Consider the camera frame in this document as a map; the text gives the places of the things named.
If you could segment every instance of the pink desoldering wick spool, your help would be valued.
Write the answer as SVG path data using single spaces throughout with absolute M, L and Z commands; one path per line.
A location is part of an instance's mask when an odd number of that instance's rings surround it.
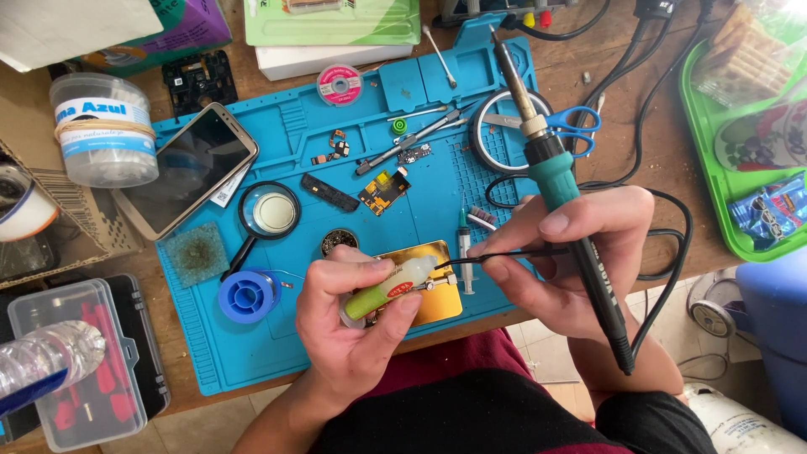
M 320 97 L 330 106 L 343 107 L 355 103 L 364 89 L 362 75 L 347 65 L 331 65 L 316 78 Z

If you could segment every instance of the wooden table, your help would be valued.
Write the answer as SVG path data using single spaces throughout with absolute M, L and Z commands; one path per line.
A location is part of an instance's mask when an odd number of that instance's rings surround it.
M 302 76 L 270 82 L 258 69 L 253 47 L 244 42 L 243 2 L 220 0 L 232 29 L 233 42 L 224 48 L 230 57 L 232 74 L 240 99 L 286 90 L 315 81 L 315 75 Z M 575 29 L 586 23 L 602 5 L 601 0 L 587 0 L 582 6 L 561 11 L 555 16 L 557 27 L 550 32 L 558 33 Z M 577 105 L 616 64 L 630 42 L 637 20 L 632 16 L 634 0 L 613 0 L 606 16 L 592 30 L 581 36 L 559 43 L 531 40 L 533 63 L 541 93 L 556 107 Z M 730 0 L 720 0 L 713 12 L 713 20 L 725 16 Z M 633 165 L 633 122 L 650 88 L 692 33 L 698 15 L 695 2 L 684 2 L 664 45 L 643 66 L 615 83 L 607 92 L 602 116 L 604 125 L 597 134 L 597 151 L 588 159 L 578 160 L 579 181 L 614 180 L 625 174 Z M 421 17 L 424 21 L 437 15 L 437 3 L 421 0 Z M 715 23 L 706 31 L 714 29 Z M 651 27 L 645 39 L 649 43 L 660 27 Z M 500 37 L 516 36 L 519 32 L 500 32 Z M 456 29 L 434 30 L 433 35 L 440 48 L 450 48 Z M 415 47 L 413 56 L 433 52 L 427 40 Z M 585 86 L 584 71 L 590 72 L 594 83 Z M 152 121 L 171 117 L 167 88 L 162 83 L 159 68 L 152 69 L 130 79 L 145 91 L 151 100 Z M 691 210 L 695 219 L 692 246 L 681 278 L 700 275 L 741 262 L 725 247 L 712 208 L 709 194 L 695 157 L 695 147 L 689 132 L 684 110 L 679 100 L 676 77 L 657 95 L 647 116 L 644 133 L 645 156 L 642 168 L 630 181 L 633 184 L 653 187 L 681 199 Z M 679 210 L 666 201 L 659 201 L 654 215 L 654 227 L 684 230 L 684 220 Z M 668 265 L 675 256 L 675 242 L 670 238 L 654 238 L 645 246 L 643 272 L 656 272 Z M 204 397 L 199 392 L 196 375 L 190 361 L 182 327 L 179 324 L 174 303 L 171 301 L 163 271 L 157 260 L 153 245 L 139 254 L 112 259 L 96 264 L 88 270 L 93 275 L 109 275 L 112 272 L 130 272 L 140 280 L 146 296 L 148 310 L 157 335 L 168 386 L 173 395 L 168 410 L 173 414 L 199 406 L 209 405 L 233 397 L 255 393 L 263 389 L 293 381 L 299 374 L 291 374 L 258 385 L 227 393 Z M 663 284 L 637 282 L 634 291 Z M 523 310 L 515 309 L 469 322 L 436 333 L 426 334 L 404 342 L 398 352 L 411 351 L 462 338 L 469 334 L 508 326 L 531 317 Z

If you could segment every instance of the hand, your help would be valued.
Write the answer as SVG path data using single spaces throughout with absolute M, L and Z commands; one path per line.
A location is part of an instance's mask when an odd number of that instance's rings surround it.
M 381 380 L 422 300 L 418 292 L 396 298 L 368 330 L 341 325 L 339 295 L 386 279 L 395 264 L 339 245 L 311 264 L 297 299 L 297 333 L 311 359 L 311 380 L 346 408 Z
M 640 187 L 617 187 L 582 195 L 552 213 L 540 196 L 525 197 L 521 203 L 510 221 L 470 248 L 468 256 L 541 248 L 544 242 L 558 244 L 592 236 L 625 320 L 635 323 L 625 297 L 642 264 L 642 247 L 653 220 L 653 196 Z M 571 256 L 529 261 L 546 282 L 509 257 L 488 259 L 482 269 L 514 305 L 555 333 L 604 340 Z

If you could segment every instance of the yellow connector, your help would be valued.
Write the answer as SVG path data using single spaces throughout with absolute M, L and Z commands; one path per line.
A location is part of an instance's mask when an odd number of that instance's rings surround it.
M 527 27 L 535 27 L 535 14 L 527 13 L 524 15 L 524 25 Z

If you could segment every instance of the tweezers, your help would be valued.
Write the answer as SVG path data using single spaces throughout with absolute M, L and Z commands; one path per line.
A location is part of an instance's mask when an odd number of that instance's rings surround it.
M 501 254 L 484 254 L 478 257 L 466 257 L 464 259 L 449 260 L 448 262 L 437 265 L 436 267 L 434 267 L 434 269 L 439 270 L 440 268 L 448 267 L 449 265 L 461 265 L 463 263 L 482 263 L 491 257 L 496 257 L 500 255 L 503 255 L 505 257 L 511 257 L 513 259 L 529 259 L 532 257 L 552 257 L 555 255 L 563 255 L 568 253 L 569 250 L 565 247 L 560 247 L 557 249 L 545 248 L 535 250 L 514 250 L 512 252 L 503 252 Z

